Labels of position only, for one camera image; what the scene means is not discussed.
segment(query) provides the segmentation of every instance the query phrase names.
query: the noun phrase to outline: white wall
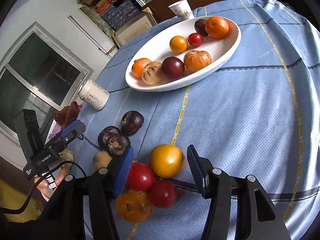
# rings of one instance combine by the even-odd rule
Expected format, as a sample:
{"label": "white wall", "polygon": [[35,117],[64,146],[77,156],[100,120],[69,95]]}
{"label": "white wall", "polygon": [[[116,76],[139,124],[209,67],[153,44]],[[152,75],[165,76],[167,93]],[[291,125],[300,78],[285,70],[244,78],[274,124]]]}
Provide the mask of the white wall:
{"label": "white wall", "polygon": [[[82,4],[77,0],[18,0],[16,4],[0,27],[0,59],[36,21],[94,70],[90,78],[97,78],[109,59],[68,19]],[[26,164],[21,148],[1,133],[0,155],[19,169]]]}

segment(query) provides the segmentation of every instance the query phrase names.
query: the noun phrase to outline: tablecloth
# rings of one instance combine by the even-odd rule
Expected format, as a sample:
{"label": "tablecloth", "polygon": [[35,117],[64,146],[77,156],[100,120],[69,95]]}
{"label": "tablecloth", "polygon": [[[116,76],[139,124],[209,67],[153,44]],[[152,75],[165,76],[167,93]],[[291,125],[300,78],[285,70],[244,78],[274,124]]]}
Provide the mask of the tablecloth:
{"label": "tablecloth", "polygon": [[[162,143],[175,144],[185,155],[193,144],[200,156],[229,175],[255,175],[292,239],[298,240],[319,212],[319,32],[276,0],[226,0],[193,13],[226,17],[239,25],[242,39],[231,59],[188,87],[135,91],[124,78],[130,60],[148,40],[180,20],[174,17],[152,27],[121,47],[101,72],[97,82],[110,92],[110,99],[99,112],[83,107],[79,118],[88,140],[76,140],[69,148],[90,175],[100,131],[108,125],[119,127],[125,112],[139,111],[144,125],[130,137],[138,161],[148,163],[151,150]],[[76,168],[72,172],[81,177]],[[200,239],[210,200],[196,192],[187,163],[175,179],[181,184],[178,201],[169,209],[155,208],[147,221],[135,226],[134,234],[134,224],[114,209],[121,239]],[[234,197],[228,239],[234,239],[235,225]]]}

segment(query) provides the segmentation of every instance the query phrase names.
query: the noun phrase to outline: white paper cup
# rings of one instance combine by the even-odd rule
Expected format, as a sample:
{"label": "white paper cup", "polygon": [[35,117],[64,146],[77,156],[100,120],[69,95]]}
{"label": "white paper cup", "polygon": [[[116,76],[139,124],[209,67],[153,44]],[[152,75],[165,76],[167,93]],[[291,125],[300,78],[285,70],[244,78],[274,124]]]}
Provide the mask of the white paper cup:
{"label": "white paper cup", "polygon": [[193,19],[193,13],[191,11],[190,5],[187,0],[181,0],[173,3],[169,8],[174,12],[174,14],[181,20]]}

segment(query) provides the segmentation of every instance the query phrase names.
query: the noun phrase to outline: silver screw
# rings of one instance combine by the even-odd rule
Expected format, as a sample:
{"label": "silver screw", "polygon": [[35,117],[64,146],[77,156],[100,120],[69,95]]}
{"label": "silver screw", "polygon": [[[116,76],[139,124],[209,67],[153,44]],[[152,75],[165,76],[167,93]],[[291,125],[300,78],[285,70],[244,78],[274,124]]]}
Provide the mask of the silver screw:
{"label": "silver screw", "polygon": [[212,170],[212,172],[213,172],[214,174],[216,174],[216,175],[220,175],[222,171],[221,171],[220,169],[218,169],[218,168],[214,168],[214,169]]}
{"label": "silver screw", "polygon": [[73,180],[73,176],[72,175],[67,175],[67,176],[64,177],[64,179],[66,181],[72,181]]}
{"label": "silver screw", "polygon": [[100,170],[99,170],[99,173],[100,174],[106,174],[108,172],[108,169],[107,168],[101,168]]}
{"label": "silver screw", "polygon": [[248,179],[248,181],[251,181],[251,182],[255,182],[255,181],[256,181],[256,177],[253,176],[253,175],[249,175],[249,176],[247,177],[247,179]]}

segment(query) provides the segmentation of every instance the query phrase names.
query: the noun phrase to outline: brown cloth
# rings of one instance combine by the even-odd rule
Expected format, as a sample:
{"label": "brown cloth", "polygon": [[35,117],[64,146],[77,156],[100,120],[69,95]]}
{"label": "brown cloth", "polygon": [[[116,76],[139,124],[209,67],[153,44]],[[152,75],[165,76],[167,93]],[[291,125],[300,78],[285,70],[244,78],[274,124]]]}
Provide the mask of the brown cloth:
{"label": "brown cloth", "polygon": [[80,106],[76,101],[71,102],[70,106],[65,106],[61,111],[55,111],[55,121],[61,126],[61,130],[77,120],[80,112]]}

